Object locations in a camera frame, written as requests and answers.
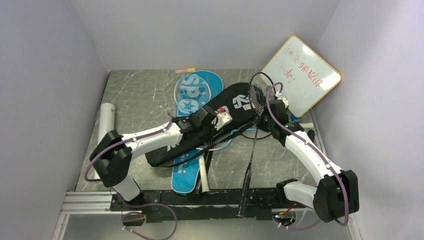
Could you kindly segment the black racket cover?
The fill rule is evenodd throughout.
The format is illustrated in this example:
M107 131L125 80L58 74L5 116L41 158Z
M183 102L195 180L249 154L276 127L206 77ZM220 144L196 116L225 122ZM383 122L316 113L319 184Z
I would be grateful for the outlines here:
M206 124L199 129L189 131L183 135L181 142L175 147L168 150L165 146L146 153L147 162L152 167L163 167L165 163L174 158L215 140L217 137L227 134L230 131L250 128L253 125L256 115L253 110L245 110L243 108L244 105L249 104L248 92L249 84L247 82L235 83L225 88L206 103L206 106L212 110L225 107L226 111L232 117L230 123L220 130L217 130L212 124Z

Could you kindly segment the white shuttlecock tube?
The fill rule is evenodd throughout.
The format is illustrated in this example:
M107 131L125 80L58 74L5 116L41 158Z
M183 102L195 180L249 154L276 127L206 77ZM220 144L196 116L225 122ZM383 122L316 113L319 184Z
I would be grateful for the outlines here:
M102 103L100 105L98 118L97 144L101 142L106 133L115 129L115 105L112 103Z

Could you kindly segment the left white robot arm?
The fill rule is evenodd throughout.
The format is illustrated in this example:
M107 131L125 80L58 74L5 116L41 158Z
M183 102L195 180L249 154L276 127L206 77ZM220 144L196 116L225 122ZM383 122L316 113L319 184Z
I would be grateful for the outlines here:
M132 160L145 155L152 167L164 166L212 140L231 119L224 109L203 106L189 116L170 115L167 123L141 132L111 130L92 152L87 169L94 168L105 187L115 189L125 206L137 210L144 194L129 175Z

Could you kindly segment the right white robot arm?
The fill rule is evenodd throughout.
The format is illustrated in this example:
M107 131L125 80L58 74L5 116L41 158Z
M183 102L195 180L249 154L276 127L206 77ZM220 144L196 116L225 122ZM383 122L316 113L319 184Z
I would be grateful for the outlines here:
M282 100L254 103L252 107L259 117L259 129L270 132L282 146L291 151L316 183L316 186L311 186L294 178L277 183L274 195L276 204L285 208L292 202L300 203L313 209L321 221L336 221L346 226L349 215L360 208L357 175L329 160L298 123L289 126L279 122L271 110L285 113Z

